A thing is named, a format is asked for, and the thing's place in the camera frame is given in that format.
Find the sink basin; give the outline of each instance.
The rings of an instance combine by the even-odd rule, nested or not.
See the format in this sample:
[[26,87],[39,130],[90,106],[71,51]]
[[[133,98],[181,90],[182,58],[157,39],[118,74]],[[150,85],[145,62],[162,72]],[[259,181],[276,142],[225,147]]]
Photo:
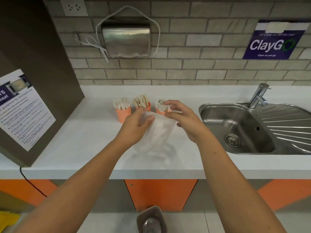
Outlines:
[[235,154],[311,154],[311,113],[294,105],[204,104],[203,123]]

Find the chrome faucet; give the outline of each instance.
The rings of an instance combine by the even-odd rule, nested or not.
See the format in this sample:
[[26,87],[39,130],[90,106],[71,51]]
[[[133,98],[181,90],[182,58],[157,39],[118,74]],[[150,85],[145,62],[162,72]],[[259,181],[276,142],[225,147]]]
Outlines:
[[247,107],[249,109],[255,109],[259,102],[261,103],[262,106],[265,106],[265,105],[269,104],[269,102],[266,101],[262,97],[267,89],[271,89],[271,88],[269,88],[268,84],[260,83],[258,88],[257,88],[257,90],[256,90],[256,92],[254,93],[253,97],[251,98],[251,100],[247,104]]

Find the sign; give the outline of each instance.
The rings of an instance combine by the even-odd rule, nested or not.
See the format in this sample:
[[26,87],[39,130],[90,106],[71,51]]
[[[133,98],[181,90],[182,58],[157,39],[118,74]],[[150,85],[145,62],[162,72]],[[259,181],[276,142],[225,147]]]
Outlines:
[[49,108],[21,70],[0,78],[0,128],[26,151],[55,122]]
[[309,23],[259,20],[243,59],[287,60]]

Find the white countertop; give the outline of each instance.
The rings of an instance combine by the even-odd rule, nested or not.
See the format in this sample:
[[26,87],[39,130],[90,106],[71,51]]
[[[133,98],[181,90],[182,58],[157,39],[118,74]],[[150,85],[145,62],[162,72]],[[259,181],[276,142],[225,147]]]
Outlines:
[[[112,99],[147,93],[156,99],[179,99],[198,114],[205,103],[247,102],[257,86],[82,86],[86,98],[80,103],[39,158],[23,168],[29,179],[67,179],[118,133]],[[264,98],[311,111],[311,87],[274,86]],[[196,145],[175,127],[167,153],[138,154],[130,148],[116,164],[111,179],[204,179]],[[248,179],[311,179],[311,155],[237,155],[228,153]],[[18,165],[0,154],[0,179],[21,179]]]

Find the stainless steel hand dryer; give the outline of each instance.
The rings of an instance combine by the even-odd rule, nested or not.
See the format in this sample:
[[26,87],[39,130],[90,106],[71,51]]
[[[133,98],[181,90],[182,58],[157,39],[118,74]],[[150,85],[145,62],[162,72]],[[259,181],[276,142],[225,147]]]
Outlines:
[[102,23],[101,31],[110,57],[133,58],[149,55],[149,20],[108,19]]

